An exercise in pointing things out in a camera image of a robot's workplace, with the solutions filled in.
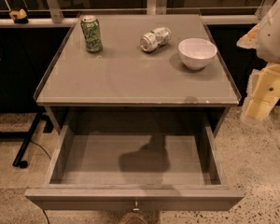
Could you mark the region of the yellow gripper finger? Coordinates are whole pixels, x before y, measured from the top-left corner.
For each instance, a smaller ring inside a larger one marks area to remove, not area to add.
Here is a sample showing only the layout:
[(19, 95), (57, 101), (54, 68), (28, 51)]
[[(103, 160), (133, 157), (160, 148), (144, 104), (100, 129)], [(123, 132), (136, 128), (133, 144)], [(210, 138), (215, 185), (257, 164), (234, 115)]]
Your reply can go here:
[(254, 69), (246, 92), (242, 117), (250, 120), (267, 118), (280, 99), (280, 64), (267, 63), (261, 70)]
[(236, 43), (236, 46), (243, 49), (258, 48), (259, 24), (256, 24), (245, 35), (243, 35)]

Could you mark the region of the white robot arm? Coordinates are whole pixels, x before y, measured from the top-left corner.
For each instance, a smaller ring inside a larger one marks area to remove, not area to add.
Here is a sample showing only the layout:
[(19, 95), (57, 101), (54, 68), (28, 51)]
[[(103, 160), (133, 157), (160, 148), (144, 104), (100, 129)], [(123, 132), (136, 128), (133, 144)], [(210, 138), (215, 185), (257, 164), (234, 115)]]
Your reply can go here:
[(261, 70), (252, 71), (242, 107), (242, 119), (264, 120), (280, 99), (280, 0), (237, 41), (236, 46), (254, 49), (267, 63)]

